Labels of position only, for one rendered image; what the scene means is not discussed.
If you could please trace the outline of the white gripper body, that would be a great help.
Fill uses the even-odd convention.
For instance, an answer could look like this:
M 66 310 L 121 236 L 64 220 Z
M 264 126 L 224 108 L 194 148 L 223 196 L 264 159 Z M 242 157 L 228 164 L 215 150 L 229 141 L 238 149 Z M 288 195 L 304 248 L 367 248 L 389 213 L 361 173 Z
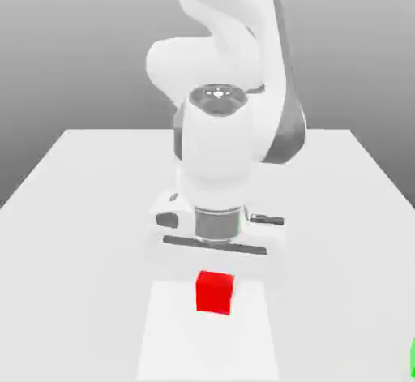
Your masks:
M 195 276 L 205 270 L 235 276 L 278 276 L 285 271 L 285 229 L 254 225 L 231 243 L 205 243 L 191 236 L 153 230 L 143 255 L 155 273 Z

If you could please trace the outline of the small red cube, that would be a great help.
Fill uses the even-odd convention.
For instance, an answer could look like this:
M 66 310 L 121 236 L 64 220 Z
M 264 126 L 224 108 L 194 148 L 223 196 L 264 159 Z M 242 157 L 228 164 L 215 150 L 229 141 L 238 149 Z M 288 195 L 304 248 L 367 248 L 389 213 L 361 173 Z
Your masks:
M 234 275 L 201 271 L 195 283 L 196 309 L 230 315 Z

